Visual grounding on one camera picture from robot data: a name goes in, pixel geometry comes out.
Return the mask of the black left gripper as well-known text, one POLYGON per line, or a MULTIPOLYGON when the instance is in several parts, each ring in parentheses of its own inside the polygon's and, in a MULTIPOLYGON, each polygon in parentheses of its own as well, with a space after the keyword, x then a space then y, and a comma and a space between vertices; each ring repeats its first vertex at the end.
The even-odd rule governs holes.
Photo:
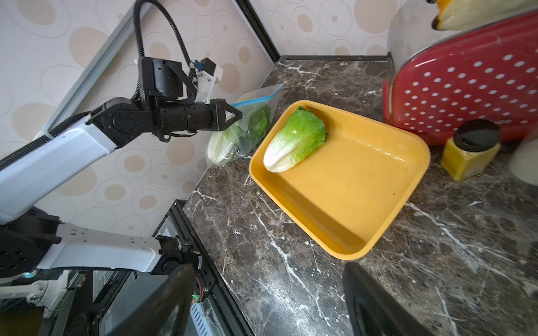
POLYGON ((194 80, 181 63, 140 57, 138 66, 140 106, 150 113, 151 132, 159 140, 190 137, 199 130, 224 131, 242 118, 225 99, 198 102, 194 80))

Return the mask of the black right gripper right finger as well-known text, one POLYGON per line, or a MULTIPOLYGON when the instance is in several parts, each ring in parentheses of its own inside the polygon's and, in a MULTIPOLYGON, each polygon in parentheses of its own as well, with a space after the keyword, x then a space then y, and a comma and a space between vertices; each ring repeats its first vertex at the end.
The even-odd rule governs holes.
POLYGON ((355 335, 431 335, 369 273, 346 263, 343 290, 355 335))

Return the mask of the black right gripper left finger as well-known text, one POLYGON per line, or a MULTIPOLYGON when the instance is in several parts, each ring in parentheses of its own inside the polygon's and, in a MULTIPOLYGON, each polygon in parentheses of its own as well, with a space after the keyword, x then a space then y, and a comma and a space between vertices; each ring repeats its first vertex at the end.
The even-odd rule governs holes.
POLYGON ((110 335, 183 335, 190 316, 195 273, 192 265, 179 266, 110 335))

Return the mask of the chinese cabbage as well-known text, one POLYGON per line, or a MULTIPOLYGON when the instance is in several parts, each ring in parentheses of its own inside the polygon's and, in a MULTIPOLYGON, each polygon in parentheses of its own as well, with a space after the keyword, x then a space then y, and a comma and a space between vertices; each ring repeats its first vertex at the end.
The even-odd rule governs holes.
POLYGON ((327 136, 324 122, 299 106, 268 145, 263 164, 269 172, 286 172, 323 146, 327 136))
POLYGON ((245 131, 238 125, 215 132, 207 147, 207 158, 215 166, 225 165, 241 156, 240 140, 245 131))
POLYGON ((242 111, 247 113, 248 122, 246 131, 240 138, 240 145, 248 149, 266 136, 271 123, 271 107, 266 103, 256 103, 246 106, 242 111))

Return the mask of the clear zipper bag blue seal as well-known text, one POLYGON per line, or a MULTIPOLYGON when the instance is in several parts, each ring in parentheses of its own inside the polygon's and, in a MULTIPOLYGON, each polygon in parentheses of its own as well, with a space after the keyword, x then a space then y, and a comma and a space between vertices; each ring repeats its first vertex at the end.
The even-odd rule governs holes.
MULTIPOLYGON (((242 119, 240 119, 238 122, 236 122, 233 125, 238 125, 244 131, 246 131, 248 118, 246 117, 247 113, 243 112, 242 110, 246 106, 249 106, 249 105, 252 105, 252 104, 266 103, 266 104, 269 104, 270 107, 271 107, 271 117, 270 117, 271 118, 270 126, 271 126, 272 122, 273 122, 275 112, 277 110, 277 105, 278 105, 278 103, 279 103, 279 101, 281 99, 281 96, 283 94, 284 87, 285 87, 285 84, 279 83, 279 84, 276 84, 276 85, 271 85, 271 86, 268 86, 268 87, 265 87, 265 88, 261 88, 259 90, 246 92, 245 94, 243 94, 239 98, 239 101, 233 105, 233 107, 235 107, 237 110, 242 112, 242 119)), ((240 147, 240 150, 241 150, 242 153, 241 153, 241 156, 239 158, 235 159, 235 160, 247 157, 248 154, 251 152, 251 150, 254 148, 254 147, 250 147, 248 149, 244 149, 244 148, 241 147, 241 145, 239 145, 239 147, 240 147)), ((209 161, 209 163, 210 163, 211 168, 220 167, 220 166, 213 165, 210 161, 209 161)))

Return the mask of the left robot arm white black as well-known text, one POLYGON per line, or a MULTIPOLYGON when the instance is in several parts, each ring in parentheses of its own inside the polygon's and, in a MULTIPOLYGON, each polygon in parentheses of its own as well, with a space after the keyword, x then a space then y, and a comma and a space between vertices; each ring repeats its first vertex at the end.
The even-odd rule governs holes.
POLYGON ((132 270, 171 274, 199 266, 175 238, 89 230, 36 208, 36 203, 99 159, 144 133, 162 142, 198 131, 227 130, 242 118, 224 99, 197 98, 198 76, 214 85, 217 67, 204 59, 189 72, 179 62, 138 61, 140 100, 117 97, 68 118, 1 161, 1 276, 51 269, 132 270))

